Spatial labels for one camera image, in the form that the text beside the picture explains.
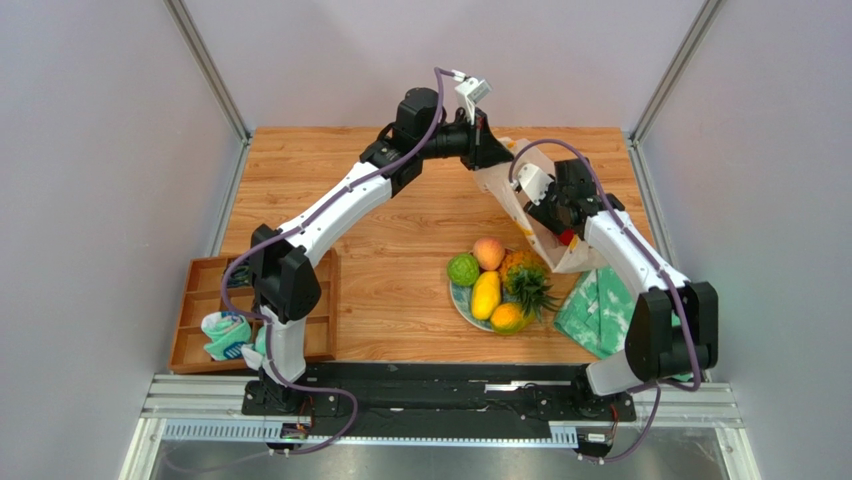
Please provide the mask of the red fake fruit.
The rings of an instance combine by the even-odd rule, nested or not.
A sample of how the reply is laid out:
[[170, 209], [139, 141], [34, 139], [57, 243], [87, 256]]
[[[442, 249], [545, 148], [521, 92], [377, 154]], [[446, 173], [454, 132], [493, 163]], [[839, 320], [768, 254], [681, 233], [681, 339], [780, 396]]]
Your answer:
[[557, 239], [562, 245], [572, 248], [575, 244], [575, 233], [571, 229], [566, 229], [557, 236]]

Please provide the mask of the banana print plastic bag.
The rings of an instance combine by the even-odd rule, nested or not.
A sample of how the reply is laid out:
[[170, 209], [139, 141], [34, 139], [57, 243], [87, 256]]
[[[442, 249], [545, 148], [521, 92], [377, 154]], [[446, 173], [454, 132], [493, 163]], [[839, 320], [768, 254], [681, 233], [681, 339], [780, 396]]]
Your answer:
[[523, 193], [516, 194], [510, 185], [513, 174], [525, 163], [533, 163], [548, 174], [555, 174], [554, 162], [534, 147], [511, 167], [508, 163], [477, 170], [473, 177], [479, 188], [490, 193], [506, 214], [521, 230], [531, 249], [554, 273], [580, 273], [608, 265], [607, 260], [585, 241], [575, 238], [572, 248], [562, 245], [556, 236], [524, 212], [529, 201]]

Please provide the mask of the fake pineapple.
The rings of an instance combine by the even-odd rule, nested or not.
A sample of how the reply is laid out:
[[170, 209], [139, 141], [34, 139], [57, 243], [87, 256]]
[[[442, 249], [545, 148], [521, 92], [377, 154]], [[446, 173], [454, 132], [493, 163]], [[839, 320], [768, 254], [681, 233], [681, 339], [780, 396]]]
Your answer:
[[561, 304], [551, 294], [549, 270], [532, 251], [509, 251], [498, 270], [503, 289], [520, 306], [524, 318], [541, 320], [542, 312], [558, 312]]

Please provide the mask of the fake peach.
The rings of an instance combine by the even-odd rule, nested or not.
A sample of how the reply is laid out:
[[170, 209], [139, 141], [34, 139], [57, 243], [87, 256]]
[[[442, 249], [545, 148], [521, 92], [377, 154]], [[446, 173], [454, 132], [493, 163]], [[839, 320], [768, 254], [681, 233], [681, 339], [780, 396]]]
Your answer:
[[483, 237], [473, 244], [471, 253], [481, 269], [495, 271], [501, 265], [506, 249], [497, 238]]

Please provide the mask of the yellow fake fruit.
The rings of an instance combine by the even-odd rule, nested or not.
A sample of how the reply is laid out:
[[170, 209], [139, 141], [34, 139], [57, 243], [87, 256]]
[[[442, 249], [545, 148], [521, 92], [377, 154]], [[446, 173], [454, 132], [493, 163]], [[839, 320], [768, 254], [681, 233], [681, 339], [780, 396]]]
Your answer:
[[499, 273], [486, 271], [482, 273], [472, 288], [471, 314], [476, 320], [489, 320], [496, 308], [501, 304], [502, 288]]

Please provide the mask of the green bumpy fake fruit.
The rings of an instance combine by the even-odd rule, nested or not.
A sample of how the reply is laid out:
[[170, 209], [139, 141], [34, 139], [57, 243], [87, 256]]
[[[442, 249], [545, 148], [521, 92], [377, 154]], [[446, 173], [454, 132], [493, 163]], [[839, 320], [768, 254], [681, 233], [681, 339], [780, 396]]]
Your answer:
[[480, 266], [471, 253], [454, 256], [446, 266], [449, 280], [461, 287], [472, 287], [480, 276]]

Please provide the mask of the yellow green fake mango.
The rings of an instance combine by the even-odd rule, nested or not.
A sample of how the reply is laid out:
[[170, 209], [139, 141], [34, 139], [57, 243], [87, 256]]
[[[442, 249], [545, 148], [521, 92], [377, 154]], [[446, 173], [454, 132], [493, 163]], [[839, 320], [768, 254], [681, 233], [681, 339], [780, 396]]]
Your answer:
[[489, 322], [492, 330], [500, 335], [514, 335], [526, 328], [535, 319], [520, 303], [500, 304], [492, 313]]

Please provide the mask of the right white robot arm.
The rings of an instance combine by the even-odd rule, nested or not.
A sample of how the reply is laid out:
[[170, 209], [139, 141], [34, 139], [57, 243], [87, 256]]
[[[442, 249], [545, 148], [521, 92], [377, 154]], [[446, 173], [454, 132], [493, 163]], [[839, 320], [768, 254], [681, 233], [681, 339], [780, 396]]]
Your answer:
[[592, 392], [607, 396], [652, 382], [698, 390], [716, 355], [715, 290], [690, 281], [641, 237], [585, 158], [559, 161], [554, 169], [521, 167], [525, 213], [555, 233], [573, 231], [597, 250], [635, 301], [623, 349], [586, 368]]

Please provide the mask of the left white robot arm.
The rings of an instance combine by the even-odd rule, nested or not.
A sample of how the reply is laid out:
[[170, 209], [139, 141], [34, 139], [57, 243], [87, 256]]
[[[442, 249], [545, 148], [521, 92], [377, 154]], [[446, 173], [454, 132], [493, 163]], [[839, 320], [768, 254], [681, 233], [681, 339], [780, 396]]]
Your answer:
[[305, 373], [307, 317], [321, 297], [316, 265], [361, 218], [415, 180], [424, 161], [457, 157], [477, 171], [512, 160], [477, 106], [491, 89], [474, 78], [458, 84], [453, 119], [446, 117], [441, 93], [407, 91], [395, 119], [332, 190], [280, 227], [255, 229], [248, 260], [259, 313], [267, 322], [260, 367], [267, 377], [292, 388]]

